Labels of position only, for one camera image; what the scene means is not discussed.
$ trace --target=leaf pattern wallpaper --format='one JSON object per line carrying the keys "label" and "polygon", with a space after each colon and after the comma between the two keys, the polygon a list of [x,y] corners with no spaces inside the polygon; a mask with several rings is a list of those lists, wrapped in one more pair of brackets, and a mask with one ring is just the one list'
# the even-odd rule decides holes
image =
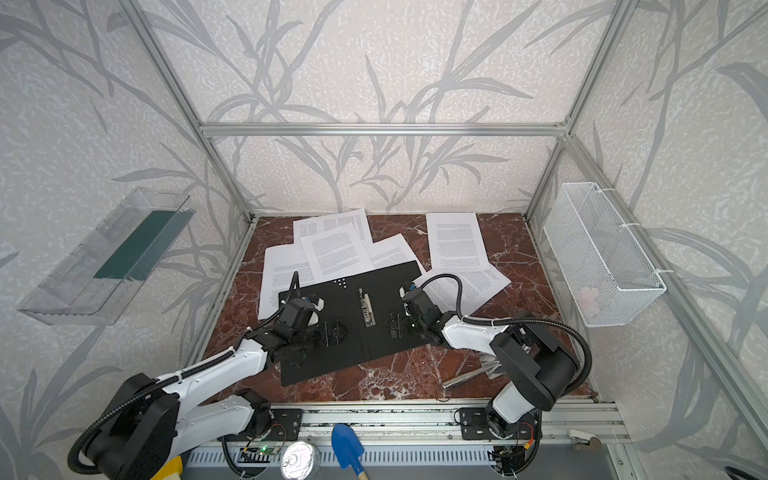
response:
{"label": "leaf pattern wallpaper", "polygon": [[[208,122],[562,121],[614,8],[613,0],[141,4]],[[529,196],[519,192],[535,189],[554,140],[214,143],[255,211],[407,213],[523,211]]]}
{"label": "leaf pattern wallpaper", "polygon": [[[247,229],[117,6],[0,5],[0,477],[77,478],[74,436],[136,372],[186,365]],[[48,326],[16,310],[135,187],[194,209],[113,326]]]}
{"label": "leaf pattern wallpaper", "polygon": [[[764,0],[639,7],[576,127],[766,393],[767,14]],[[569,160],[558,175],[533,224],[561,306],[578,318],[541,232],[556,185],[583,180]],[[723,478],[725,465],[768,476],[765,453],[664,301],[588,335],[598,391],[619,403],[651,478]]]}

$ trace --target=mesh basket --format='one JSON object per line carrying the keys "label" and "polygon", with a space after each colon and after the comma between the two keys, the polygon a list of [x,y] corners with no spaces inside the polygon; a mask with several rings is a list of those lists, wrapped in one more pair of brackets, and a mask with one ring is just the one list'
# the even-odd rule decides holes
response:
{"label": "mesh basket", "polygon": [[595,183],[562,184],[544,232],[587,326],[629,323],[667,289]]}

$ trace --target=open black folder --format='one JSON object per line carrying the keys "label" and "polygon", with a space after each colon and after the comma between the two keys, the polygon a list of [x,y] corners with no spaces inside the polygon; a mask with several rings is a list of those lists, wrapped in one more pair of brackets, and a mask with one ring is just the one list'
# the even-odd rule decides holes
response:
{"label": "open black folder", "polygon": [[[339,345],[310,350],[300,366],[282,362],[283,386],[424,345],[426,342],[418,335],[407,331],[401,337],[393,338],[388,324],[390,313],[404,313],[400,287],[420,275],[419,265],[408,262],[302,286],[302,296],[315,294],[325,302],[318,314],[319,321],[337,319],[346,327],[347,333]],[[359,289],[368,293],[375,325],[366,326]],[[287,295],[287,291],[282,292],[279,298],[284,300]]]}

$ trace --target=white paper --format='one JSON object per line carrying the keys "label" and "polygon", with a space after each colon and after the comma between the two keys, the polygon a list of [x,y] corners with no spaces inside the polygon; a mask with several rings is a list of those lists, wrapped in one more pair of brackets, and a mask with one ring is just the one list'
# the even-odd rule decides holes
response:
{"label": "white paper", "polygon": [[301,237],[317,235],[324,233],[342,225],[351,224],[360,237],[363,245],[371,245],[371,227],[368,225],[366,211],[362,208],[344,212],[343,214],[323,215],[322,217],[311,217],[303,220],[293,221],[293,242],[299,243]]}
{"label": "white paper", "polygon": [[416,260],[419,270],[422,274],[425,272],[422,263],[416,258],[411,246],[408,245],[402,233],[380,240],[373,245],[366,247],[368,256],[371,258],[374,268],[384,268],[385,266],[398,265]]}
{"label": "white paper", "polygon": [[[430,270],[414,280],[417,286],[421,286],[426,280],[439,273],[453,273],[462,279],[462,314],[472,315],[481,306],[488,302],[496,293],[501,292],[511,282],[492,265],[486,270],[476,272],[455,272],[446,270]],[[429,299],[440,310],[456,310],[456,293],[458,287],[452,278],[440,278],[430,282],[424,288]]]}
{"label": "white paper", "polygon": [[277,294],[288,290],[293,272],[299,272],[299,285],[318,283],[301,244],[278,245],[264,250],[264,272],[259,295],[259,320],[268,318],[280,306]]}
{"label": "white paper", "polygon": [[349,223],[301,237],[301,244],[317,283],[373,270],[366,248]]}
{"label": "white paper", "polygon": [[427,214],[427,239],[432,268],[471,272],[491,266],[475,214]]}

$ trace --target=blue shovel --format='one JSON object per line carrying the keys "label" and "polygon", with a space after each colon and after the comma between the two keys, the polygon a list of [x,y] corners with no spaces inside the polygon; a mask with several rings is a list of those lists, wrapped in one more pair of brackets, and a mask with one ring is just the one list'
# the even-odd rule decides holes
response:
{"label": "blue shovel", "polygon": [[360,440],[354,430],[347,425],[337,423],[331,434],[331,445],[333,445],[333,453],[336,454],[336,460],[339,461],[341,468],[347,468],[351,465],[359,480],[368,480],[368,475],[360,465],[360,456],[366,450],[360,445]]}

